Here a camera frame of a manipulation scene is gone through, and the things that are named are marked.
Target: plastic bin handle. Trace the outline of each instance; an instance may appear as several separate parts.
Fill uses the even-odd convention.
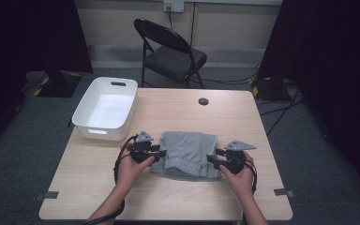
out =
[[[93,134],[107,134],[107,131],[105,131],[105,130],[87,129],[87,131],[89,131],[89,133],[93,133]]]
[[[125,82],[111,82],[112,86],[127,86]]]

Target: person's left hand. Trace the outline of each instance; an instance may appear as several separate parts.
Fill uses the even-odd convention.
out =
[[[122,186],[126,189],[131,189],[139,179],[143,170],[154,162],[154,157],[149,157],[140,164],[135,162],[128,151],[132,146],[132,143],[128,143],[121,156],[122,160],[119,163],[118,181],[116,182],[117,186]]]

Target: wooden table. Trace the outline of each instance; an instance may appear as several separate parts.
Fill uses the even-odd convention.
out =
[[[198,100],[207,98],[208,105]],[[85,139],[74,128],[45,199],[42,219],[87,219],[114,186],[113,165],[120,145],[141,130],[155,140],[164,131],[197,131],[217,135],[217,147],[232,140],[253,144],[249,150],[258,171],[255,198],[269,220],[293,216],[262,120],[253,96],[247,91],[148,89],[138,90],[138,103],[127,137],[121,142]],[[241,220],[242,209],[228,181],[171,180],[146,169],[127,195],[123,220]]]

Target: gray cloth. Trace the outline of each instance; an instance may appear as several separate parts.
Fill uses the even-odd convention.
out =
[[[151,165],[151,172],[179,180],[219,179],[220,171],[207,161],[215,156],[217,136],[200,132],[167,131],[160,138],[166,157]]]

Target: wall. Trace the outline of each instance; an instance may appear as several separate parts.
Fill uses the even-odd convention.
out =
[[[77,0],[76,5],[92,59],[101,51],[138,53],[143,43],[133,27],[136,18],[170,27],[162,1]],[[172,13],[172,28],[192,47],[211,54],[210,59],[220,61],[228,58],[218,59],[222,54],[239,54],[232,58],[232,62],[239,63],[254,54],[251,61],[257,62],[263,57],[279,8],[278,2],[272,5],[186,2],[184,13]]]

